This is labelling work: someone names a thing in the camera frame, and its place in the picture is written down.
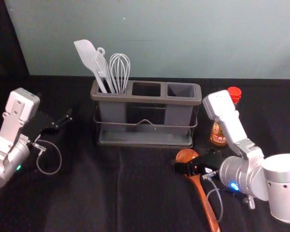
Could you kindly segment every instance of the black bracket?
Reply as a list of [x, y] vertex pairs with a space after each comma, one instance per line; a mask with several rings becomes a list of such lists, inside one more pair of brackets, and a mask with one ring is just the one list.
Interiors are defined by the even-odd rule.
[[72, 121], [72, 109], [69, 109], [62, 118], [54, 120], [46, 113], [38, 111], [28, 124], [25, 125], [22, 134], [27, 136], [33, 143], [35, 139], [43, 134], [57, 134], [59, 129]]
[[210, 150], [208, 153], [198, 156], [189, 162], [172, 161], [172, 170], [177, 174], [186, 174], [193, 176], [197, 174], [207, 174], [209, 172], [218, 171], [224, 158], [218, 152]]

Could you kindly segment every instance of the blue led light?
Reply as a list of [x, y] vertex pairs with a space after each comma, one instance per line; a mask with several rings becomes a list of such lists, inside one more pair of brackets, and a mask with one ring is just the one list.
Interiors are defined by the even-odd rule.
[[234, 182], [231, 182], [231, 183], [230, 183], [230, 187], [231, 187], [232, 189], [236, 190], [236, 191], [238, 191], [238, 190], [239, 190], [239, 188], [238, 188], [237, 184], [236, 184], [236, 183], [234, 183]]

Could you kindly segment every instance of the wooden spoon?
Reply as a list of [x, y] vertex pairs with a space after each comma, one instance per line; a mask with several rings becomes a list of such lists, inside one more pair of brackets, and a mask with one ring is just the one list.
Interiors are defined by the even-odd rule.
[[[199, 156], [199, 154], [192, 149], [183, 149], [177, 153], [176, 161], [186, 163], [186, 162], [189, 162], [190, 160], [192, 160], [198, 156]], [[207, 217], [211, 232], [220, 232], [220, 227], [219, 227], [219, 224], [215, 218], [214, 211], [213, 211], [211, 205], [209, 203], [206, 203], [206, 201], [207, 201], [206, 194], [205, 194], [203, 187], [201, 185], [200, 174], [194, 175], [194, 176], [187, 176], [187, 175], [185, 175], [185, 176], [193, 183], [197, 192], [199, 193], [199, 196], [201, 198], [203, 209], [206, 213], [206, 217]]]

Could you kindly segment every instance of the white cylinder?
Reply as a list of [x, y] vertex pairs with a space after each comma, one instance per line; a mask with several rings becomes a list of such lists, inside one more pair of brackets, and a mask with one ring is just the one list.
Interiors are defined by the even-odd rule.
[[264, 160], [262, 167], [271, 214], [290, 223], [290, 154], [271, 156]]

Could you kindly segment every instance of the bottle label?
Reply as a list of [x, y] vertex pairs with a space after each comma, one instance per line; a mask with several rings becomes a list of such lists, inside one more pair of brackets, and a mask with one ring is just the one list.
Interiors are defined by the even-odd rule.
[[222, 130], [219, 128], [219, 125], [216, 122], [213, 125], [212, 140], [218, 144], [225, 144], [227, 142], [222, 133]]

